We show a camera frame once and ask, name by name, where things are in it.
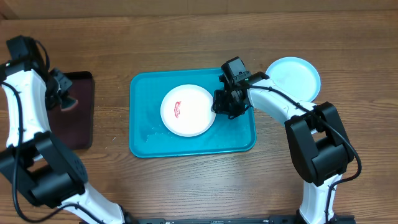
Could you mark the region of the white plate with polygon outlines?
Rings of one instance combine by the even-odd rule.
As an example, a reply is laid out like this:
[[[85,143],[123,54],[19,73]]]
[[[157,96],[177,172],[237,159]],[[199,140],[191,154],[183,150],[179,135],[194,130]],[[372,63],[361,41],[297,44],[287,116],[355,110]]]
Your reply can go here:
[[[194,137],[206,132],[216,114],[212,111],[212,95],[198,85],[180,85],[170,90],[162,100],[160,116],[165,127],[182,137]]]

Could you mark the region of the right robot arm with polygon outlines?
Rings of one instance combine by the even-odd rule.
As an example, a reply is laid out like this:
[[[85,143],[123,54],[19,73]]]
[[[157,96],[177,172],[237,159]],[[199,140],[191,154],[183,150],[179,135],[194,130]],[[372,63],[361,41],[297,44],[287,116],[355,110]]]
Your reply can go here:
[[[333,212],[336,187],[357,157],[336,108],[299,100],[262,72],[224,73],[219,79],[224,87],[215,91],[215,113],[234,119],[256,108],[285,127],[292,163],[303,179],[303,200],[295,217],[274,217],[270,223],[354,223]]]

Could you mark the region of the light blue plate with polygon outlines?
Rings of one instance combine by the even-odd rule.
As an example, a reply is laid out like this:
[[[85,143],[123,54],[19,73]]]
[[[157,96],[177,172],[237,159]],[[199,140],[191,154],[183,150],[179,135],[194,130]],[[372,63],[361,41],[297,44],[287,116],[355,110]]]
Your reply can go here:
[[[302,58],[280,58],[268,67],[266,75],[281,89],[303,101],[312,102],[321,89],[318,70]]]

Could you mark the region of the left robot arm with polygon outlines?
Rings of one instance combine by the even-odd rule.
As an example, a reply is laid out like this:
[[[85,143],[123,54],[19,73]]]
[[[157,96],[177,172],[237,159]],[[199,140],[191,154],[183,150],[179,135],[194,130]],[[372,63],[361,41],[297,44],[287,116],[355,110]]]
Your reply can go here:
[[[67,210],[86,223],[125,223],[123,209],[92,187],[80,158],[51,132],[42,76],[7,63],[1,81],[9,112],[1,173],[12,184],[18,215],[25,217],[17,200],[21,194],[33,206]]]

